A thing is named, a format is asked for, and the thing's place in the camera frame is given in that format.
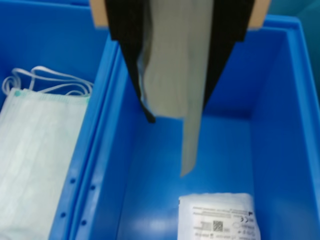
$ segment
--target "white package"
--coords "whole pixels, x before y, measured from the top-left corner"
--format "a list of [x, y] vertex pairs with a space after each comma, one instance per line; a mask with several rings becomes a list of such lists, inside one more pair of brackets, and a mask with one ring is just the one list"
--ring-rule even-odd
[[246, 193], [179, 198], [178, 240], [261, 240], [253, 198]]

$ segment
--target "blue plastic bin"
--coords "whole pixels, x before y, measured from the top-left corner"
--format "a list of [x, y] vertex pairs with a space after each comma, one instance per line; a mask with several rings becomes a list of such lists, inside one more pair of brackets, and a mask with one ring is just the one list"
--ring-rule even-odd
[[182, 122], [147, 122], [120, 51], [103, 97], [70, 239], [175, 240], [179, 196], [221, 192], [254, 195], [263, 240], [320, 239], [320, 115], [296, 18], [236, 44], [183, 178]]
[[[118, 46], [111, 42], [106, 29], [95, 29], [88, 6], [71, 4], [0, 0], [0, 33], [2, 81], [13, 68], [30, 71], [41, 65], [94, 82], [51, 229], [50, 239], [67, 239], [87, 164], [87, 150], [95, 135]], [[23, 82], [22, 87], [28, 88], [29, 83]], [[50, 83], [39, 80], [35, 89], [49, 87], [47, 84]], [[0, 91], [0, 107], [4, 100]]]

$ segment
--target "product label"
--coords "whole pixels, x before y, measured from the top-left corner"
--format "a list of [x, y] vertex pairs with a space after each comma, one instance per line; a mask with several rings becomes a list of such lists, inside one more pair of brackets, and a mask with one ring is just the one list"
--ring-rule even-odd
[[194, 240], [259, 240], [251, 211], [227, 205], [191, 205]]

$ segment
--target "teal background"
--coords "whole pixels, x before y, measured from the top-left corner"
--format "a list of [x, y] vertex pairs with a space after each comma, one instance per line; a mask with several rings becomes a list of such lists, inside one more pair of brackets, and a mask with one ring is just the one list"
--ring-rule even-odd
[[272, 0], [269, 14], [295, 16], [302, 22], [319, 101], [320, 0]]

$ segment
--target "white face mask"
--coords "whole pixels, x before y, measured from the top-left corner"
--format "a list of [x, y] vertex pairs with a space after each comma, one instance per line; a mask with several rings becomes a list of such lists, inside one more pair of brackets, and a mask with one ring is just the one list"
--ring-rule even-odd
[[144, 106], [156, 117], [184, 120], [181, 176], [196, 164], [213, 2], [150, 1], [152, 38], [137, 63]]
[[[2, 89], [19, 83], [11, 81]], [[8, 93], [0, 113], [0, 240], [48, 239], [89, 96]]]
[[[50, 74], [52, 76], [57, 76], [59, 78], [40, 76], [40, 75], [36, 74], [36, 71], [45, 72], [47, 74]], [[12, 72], [12, 76], [6, 77], [2, 83], [2, 91], [7, 96], [9, 95], [11, 88], [21, 89], [22, 83], [21, 83], [21, 78], [20, 78], [19, 74], [31, 77], [29, 90], [34, 89], [36, 79], [39, 79], [42, 81], [49, 81], [49, 82], [64, 82], [63, 84], [58, 84], [53, 87], [42, 89], [39, 91], [39, 93], [49, 93], [49, 92], [57, 90], [57, 89], [73, 86], [73, 87], [79, 88], [79, 90], [75, 90], [75, 89], [71, 90], [71, 91], [67, 92], [66, 95], [77, 94], [79, 96], [86, 96], [86, 95], [90, 95], [92, 93], [92, 88], [94, 85], [90, 81], [81, 79], [76, 76], [72, 76], [70, 74], [65, 74], [65, 73], [61, 73], [58, 71], [54, 71], [54, 70], [51, 70], [45, 66], [35, 66], [34, 68], [31, 69], [30, 72], [16, 67], [11, 72]]]

